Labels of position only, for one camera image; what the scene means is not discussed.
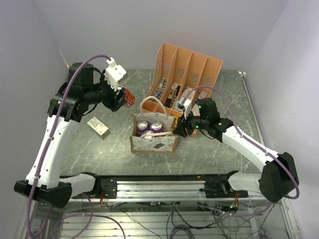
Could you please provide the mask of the canvas bag with rope handles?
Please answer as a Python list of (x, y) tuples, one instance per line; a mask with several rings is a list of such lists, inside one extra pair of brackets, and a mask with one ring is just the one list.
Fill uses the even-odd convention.
[[(161, 107), (162, 112), (147, 113), (143, 110), (143, 105), (147, 100), (155, 100), (158, 106)], [(130, 147), (132, 153), (174, 153), (178, 142), (178, 136), (172, 133), (175, 125), (176, 117), (170, 116), (164, 105), (159, 99), (153, 96), (148, 96), (143, 99), (139, 105), (140, 112), (133, 114), (133, 131), (130, 135)], [(140, 120), (146, 120), (150, 124), (153, 121), (161, 121), (163, 124), (163, 131), (154, 133), (154, 138), (140, 138), (137, 135), (136, 124)]]

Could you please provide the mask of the purple Fanta can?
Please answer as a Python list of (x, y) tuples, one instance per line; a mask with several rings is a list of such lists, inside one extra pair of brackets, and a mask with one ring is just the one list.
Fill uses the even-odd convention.
[(147, 130), (140, 136), (140, 138), (154, 138), (154, 132), (152, 130)]
[(137, 131), (137, 135), (141, 136), (142, 134), (144, 134), (146, 131), (149, 130), (149, 123), (146, 120), (140, 120), (137, 122), (136, 124), (136, 131)]

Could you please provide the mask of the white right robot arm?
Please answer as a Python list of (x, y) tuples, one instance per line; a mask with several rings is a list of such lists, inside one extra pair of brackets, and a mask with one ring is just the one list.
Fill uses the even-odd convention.
[(276, 203), (298, 191), (299, 180), (291, 154), (278, 153), (260, 144), (244, 133), (232, 120), (222, 118), (216, 103), (211, 98), (197, 102), (199, 114), (191, 110), (191, 101), (183, 99), (178, 107), (183, 110), (173, 133), (187, 137), (194, 130), (205, 130), (211, 138), (237, 150), (260, 171), (260, 175), (232, 171), (220, 184), (220, 193), (231, 197), (237, 191), (251, 191), (262, 194), (268, 201)]

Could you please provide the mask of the red Coca-Cola can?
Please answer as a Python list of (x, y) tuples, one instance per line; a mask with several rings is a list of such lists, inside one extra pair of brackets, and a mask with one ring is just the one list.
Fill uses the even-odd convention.
[(132, 107), (135, 104), (136, 98), (135, 96), (128, 90), (128, 88), (123, 87), (125, 90), (125, 103), (124, 106), (127, 108)]

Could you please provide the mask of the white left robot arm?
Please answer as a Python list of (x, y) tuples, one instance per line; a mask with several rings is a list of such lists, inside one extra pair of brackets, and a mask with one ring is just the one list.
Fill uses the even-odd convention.
[(65, 207), (70, 198), (82, 193), (91, 198), (101, 194), (101, 177), (82, 172), (77, 176), (60, 178), (60, 169), (68, 144), (82, 117), (90, 113), (89, 106), (102, 103), (112, 112), (126, 102), (129, 92), (119, 82), (126, 70), (108, 61), (98, 83), (93, 82), (98, 69), (91, 64), (74, 63), (65, 82), (50, 100), (46, 132), (35, 163), (24, 180), (16, 181), (14, 191), (57, 208)]

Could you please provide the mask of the purple soda can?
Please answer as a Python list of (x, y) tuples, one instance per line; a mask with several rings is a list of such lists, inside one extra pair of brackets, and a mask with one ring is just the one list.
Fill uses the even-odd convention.
[(151, 124), (150, 124), (150, 130), (154, 133), (160, 133), (163, 131), (163, 124), (161, 121), (153, 121)]

